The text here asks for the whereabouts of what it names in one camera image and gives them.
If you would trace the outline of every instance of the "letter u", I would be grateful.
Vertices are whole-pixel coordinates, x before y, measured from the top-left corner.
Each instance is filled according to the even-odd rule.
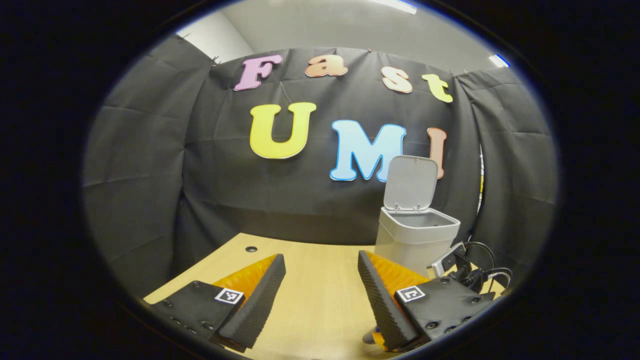
[[[307,144],[309,117],[316,109],[311,102],[295,102],[289,105],[293,112],[291,137],[285,142],[275,142],[271,137],[275,115],[280,112],[280,105],[267,104],[251,109],[253,124],[249,143],[253,152],[267,159],[286,159],[296,155]]]

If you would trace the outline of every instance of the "light blue letter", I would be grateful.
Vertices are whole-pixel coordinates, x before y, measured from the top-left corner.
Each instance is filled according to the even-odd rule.
[[[402,139],[406,130],[399,125],[383,125],[373,141],[369,142],[362,126],[354,120],[337,120],[331,127],[338,132],[338,160],[329,176],[333,180],[352,181],[358,175],[351,167],[351,156],[356,159],[362,176],[369,180],[382,159],[382,167],[376,174],[378,180],[387,181],[389,163],[402,155]]]

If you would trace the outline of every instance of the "wooden table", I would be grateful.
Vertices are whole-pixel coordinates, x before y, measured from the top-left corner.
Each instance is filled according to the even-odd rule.
[[[257,247],[255,252],[245,248]],[[320,245],[240,233],[218,250],[144,298],[155,304],[198,280],[213,283],[273,254],[283,254],[287,274],[252,359],[389,359],[377,345],[362,342],[376,321],[358,273],[358,251],[374,246]],[[488,290],[488,282],[483,292]],[[493,289],[500,293],[497,282]]]

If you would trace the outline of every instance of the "trash can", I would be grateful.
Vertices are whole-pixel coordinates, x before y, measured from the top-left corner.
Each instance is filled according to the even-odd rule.
[[[460,221],[429,208],[438,176],[438,163],[400,155],[389,165],[384,207],[380,211],[374,252],[427,275],[458,234]]]

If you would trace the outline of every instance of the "open lid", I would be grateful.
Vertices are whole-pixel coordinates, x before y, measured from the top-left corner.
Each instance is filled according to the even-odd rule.
[[[438,163],[419,156],[391,159],[385,187],[385,208],[420,211],[431,205],[438,181]]]

